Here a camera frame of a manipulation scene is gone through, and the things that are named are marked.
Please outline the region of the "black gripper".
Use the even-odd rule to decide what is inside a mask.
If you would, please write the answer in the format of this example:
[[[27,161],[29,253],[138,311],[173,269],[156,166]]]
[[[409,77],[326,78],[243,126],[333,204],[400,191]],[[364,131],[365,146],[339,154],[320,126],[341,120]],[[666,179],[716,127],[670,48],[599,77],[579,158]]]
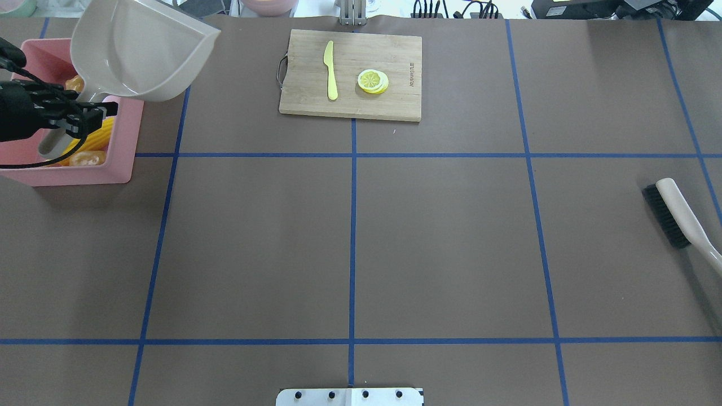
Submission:
[[[59,128],[65,134],[82,139],[101,128],[103,121],[118,114],[115,101],[80,102],[80,93],[62,90],[25,70],[26,54],[6,39],[1,39],[2,69],[25,80],[2,81],[1,141],[28,139],[39,129]]]

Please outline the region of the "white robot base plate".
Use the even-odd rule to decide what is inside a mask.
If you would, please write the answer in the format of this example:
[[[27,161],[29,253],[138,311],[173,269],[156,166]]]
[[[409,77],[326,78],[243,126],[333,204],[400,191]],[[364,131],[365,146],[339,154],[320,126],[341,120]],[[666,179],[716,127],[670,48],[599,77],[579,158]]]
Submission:
[[[276,405],[424,405],[423,390],[413,387],[286,389]]]

